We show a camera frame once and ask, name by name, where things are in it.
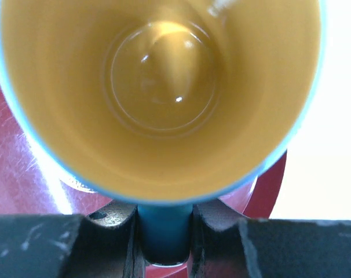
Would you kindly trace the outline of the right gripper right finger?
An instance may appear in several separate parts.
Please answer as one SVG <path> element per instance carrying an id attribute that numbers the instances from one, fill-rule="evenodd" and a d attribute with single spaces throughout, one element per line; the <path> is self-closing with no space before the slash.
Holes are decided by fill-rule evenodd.
<path id="1" fill-rule="evenodd" d="M 190 277 L 351 277 L 351 221 L 269 220 L 220 200 L 193 208 Z"/>

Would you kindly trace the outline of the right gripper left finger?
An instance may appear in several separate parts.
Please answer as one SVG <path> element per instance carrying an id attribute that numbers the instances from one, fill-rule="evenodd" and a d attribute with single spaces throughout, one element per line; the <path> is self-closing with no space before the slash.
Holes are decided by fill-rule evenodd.
<path id="1" fill-rule="evenodd" d="M 0 277 L 144 277 L 136 207 L 81 214 L 0 215 Z"/>

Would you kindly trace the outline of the blue mug yellow inside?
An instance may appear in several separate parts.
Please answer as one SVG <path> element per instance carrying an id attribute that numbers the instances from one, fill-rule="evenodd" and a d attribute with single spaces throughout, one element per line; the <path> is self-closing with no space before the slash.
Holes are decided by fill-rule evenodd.
<path id="1" fill-rule="evenodd" d="M 286 150 L 320 40 L 319 1 L 0 1 L 0 86 L 64 170 L 138 204 L 146 259 L 173 265 L 193 204 Z"/>

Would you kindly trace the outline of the red round tray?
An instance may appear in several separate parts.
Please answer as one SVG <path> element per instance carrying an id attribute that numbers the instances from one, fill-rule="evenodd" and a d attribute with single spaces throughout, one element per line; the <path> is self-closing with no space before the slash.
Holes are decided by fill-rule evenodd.
<path id="1" fill-rule="evenodd" d="M 268 218 L 282 184 L 287 156 L 265 174 L 221 199 L 247 217 Z M 0 214 L 90 214 L 110 202 L 60 170 L 28 141 L 0 89 Z"/>

